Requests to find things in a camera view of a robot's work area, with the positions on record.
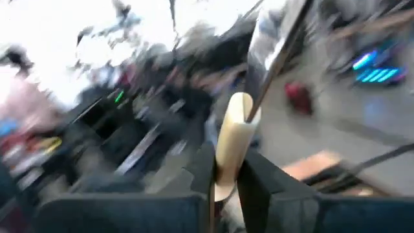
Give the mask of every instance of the black cable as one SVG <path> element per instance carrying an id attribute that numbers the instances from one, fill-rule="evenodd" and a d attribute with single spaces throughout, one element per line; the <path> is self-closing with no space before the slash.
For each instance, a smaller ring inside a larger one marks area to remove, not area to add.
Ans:
<path id="1" fill-rule="evenodd" d="M 173 61 L 177 61 L 178 59 L 177 49 L 181 42 L 181 38 L 180 38 L 179 32 L 177 32 L 177 20 L 175 19 L 175 0 L 169 0 L 169 11 L 171 14 L 171 19 L 173 21 L 173 31 L 175 33 L 175 42 L 174 42 L 174 47 L 172 50 L 172 55 L 173 55 Z"/>
<path id="2" fill-rule="evenodd" d="M 328 179 L 333 179 L 335 177 L 338 177 L 343 172 L 345 172 L 345 169 L 341 166 L 341 164 L 336 164 L 334 166 L 331 166 L 330 168 L 327 168 L 317 173 L 316 175 L 313 175 L 311 177 L 308 177 L 302 180 L 302 182 L 305 183 L 306 185 L 312 186 L 320 182 L 326 181 Z"/>
<path id="3" fill-rule="evenodd" d="M 360 183 L 359 179 L 356 178 L 356 176 L 363 170 L 370 168 L 372 166 L 375 166 L 377 164 L 380 164 L 381 162 L 384 162 L 386 160 L 393 159 L 406 152 L 413 151 L 413 150 L 414 150 L 414 144 L 407 144 L 407 145 L 400 146 L 397 149 L 387 152 L 383 155 L 379 155 L 377 157 L 369 159 L 368 161 L 365 161 L 355 166 L 354 168 L 342 173 L 341 175 L 338 176 L 338 178 L 336 179 L 334 183 L 324 186 L 318 189 L 318 191 L 322 193 L 340 192 L 341 190 L 344 190 L 347 187 Z"/>

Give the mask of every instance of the metal rod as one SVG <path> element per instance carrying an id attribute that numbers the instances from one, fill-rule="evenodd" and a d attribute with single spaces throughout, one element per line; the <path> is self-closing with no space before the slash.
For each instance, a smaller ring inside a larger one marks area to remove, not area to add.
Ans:
<path id="1" fill-rule="evenodd" d="M 289 52 L 292 48 L 292 45 L 294 44 L 296 37 L 298 35 L 298 32 L 300 30 L 300 26 L 304 24 L 306 15 L 308 14 L 309 10 L 312 7 L 313 0 L 305 0 L 302 8 L 300 9 L 300 12 L 295 19 L 295 22 L 293 23 L 292 28 L 285 34 L 282 35 L 282 38 L 277 42 L 276 46 L 280 47 L 281 49 L 277 54 L 273 54 L 274 59 L 272 64 L 270 65 L 269 71 L 265 74 L 265 79 L 263 85 L 260 87 L 260 92 L 257 97 L 257 99 L 253 103 L 252 110 L 250 111 L 250 114 L 248 115 L 246 122 L 251 123 L 254 116 L 257 113 L 257 110 L 259 109 L 266 92 L 268 88 L 270 87 L 270 84 L 272 83 L 272 77 L 273 75 L 278 75 L 280 73 L 280 70 L 282 70 L 286 59 L 289 55 Z"/>
<path id="2" fill-rule="evenodd" d="M 179 109 L 181 109 L 184 106 L 184 104 L 184 100 L 178 100 L 172 106 L 169 107 L 168 113 L 176 113 Z M 139 162 L 139 160 L 144 156 L 148 148 L 151 145 L 153 145 L 154 141 L 158 138 L 158 136 L 161 135 L 159 129 L 160 125 L 161 123 L 158 123 L 156 126 L 154 126 L 148 131 L 145 137 L 138 143 L 138 145 L 135 146 L 134 150 L 126 157 L 126 159 L 121 163 L 121 165 L 119 165 L 115 173 L 123 175 L 127 173 L 130 169 L 132 169 Z"/>

